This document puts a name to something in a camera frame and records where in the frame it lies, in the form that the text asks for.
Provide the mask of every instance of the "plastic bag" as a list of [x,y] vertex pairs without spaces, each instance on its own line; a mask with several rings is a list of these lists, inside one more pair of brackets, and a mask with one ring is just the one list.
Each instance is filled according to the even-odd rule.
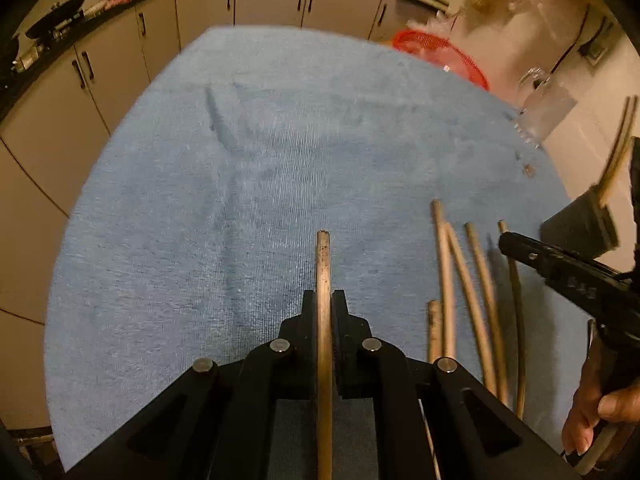
[[427,21],[427,23],[418,23],[415,20],[409,20],[406,26],[412,30],[420,30],[421,32],[433,34],[434,36],[439,36],[440,38],[448,40],[451,35],[454,19],[454,16],[447,16],[444,12],[439,10],[435,16]]
[[584,15],[583,0],[513,0],[510,11],[515,14],[534,9],[545,22],[556,43],[569,44],[575,37],[575,24]]

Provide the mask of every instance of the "black frying pan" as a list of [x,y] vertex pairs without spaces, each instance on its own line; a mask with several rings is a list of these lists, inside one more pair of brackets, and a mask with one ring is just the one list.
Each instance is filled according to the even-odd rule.
[[67,0],[31,25],[24,35],[31,40],[37,40],[38,38],[46,36],[60,23],[70,20],[75,16],[78,9],[82,7],[82,4],[84,4],[84,0]]

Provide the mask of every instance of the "metal pin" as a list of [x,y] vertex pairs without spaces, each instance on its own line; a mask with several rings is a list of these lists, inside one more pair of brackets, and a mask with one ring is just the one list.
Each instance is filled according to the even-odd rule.
[[213,368],[213,361],[209,357],[198,357],[191,365],[193,371],[203,374]]
[[362,342],[362,347],[369,352],[377,352],[382,348],[382,343],[380,339],[376,339],[375,337],[367,337]]
[[289,344],[289,341],[287,341],[286,339],[274,339],[269,344],[269,348],[277,353],[286,352],[287,350],[289,350],[290,346],[291,345]]
[[458,363],[451,357],[443,357],[442,359],[438,359],[438,368],[450,374],[458,369]]

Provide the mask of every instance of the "cabinet door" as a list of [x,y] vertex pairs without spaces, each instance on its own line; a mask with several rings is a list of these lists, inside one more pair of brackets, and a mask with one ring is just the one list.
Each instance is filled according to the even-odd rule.
[[0,308],[44,323],[66,217],[1,143],[0,211]]
[[48,426],[44,326],[0,312],[0,418],[8,430]]
[[236,0],[236,25],[299,27],[305,0]]
[[175,0],[175,9],[182,48],[209,27],[234,24],[234,0]]
[[395,34],[406,28],[406,22],[415,20],[426,23],[435,12],[405,0],[382,0],[371,29],[371,41],[390,41]]
[[304,28],[367,39],[380,0],[306,0]]
[[98,111],[113,133],[149,84],[135,9],[78,41],[76,52]]
[[175,0],[147,0],[136,6],[146,72],[153,80],[180,53]]
[[0,137],[16,160],[68,214],[109,140],[86,83],[71,48],[29,88],[0,126]]

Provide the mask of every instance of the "human hand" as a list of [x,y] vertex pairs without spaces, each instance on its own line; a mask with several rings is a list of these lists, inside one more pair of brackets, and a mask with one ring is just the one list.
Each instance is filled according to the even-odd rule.
[[[596,336],[591,343],[589,357],[582,366],[580,385],[574,394],[574,403],[562,428],[562,445],[567,454],[576,450],[584,454],[593,443],[593,428],[601,420],[608,422],[640,422],[640,384],[602,396],[600,367],[602,342]],[[628,436],[629,431],[620,432]],[[624,442],[613,443],[622,447]]]

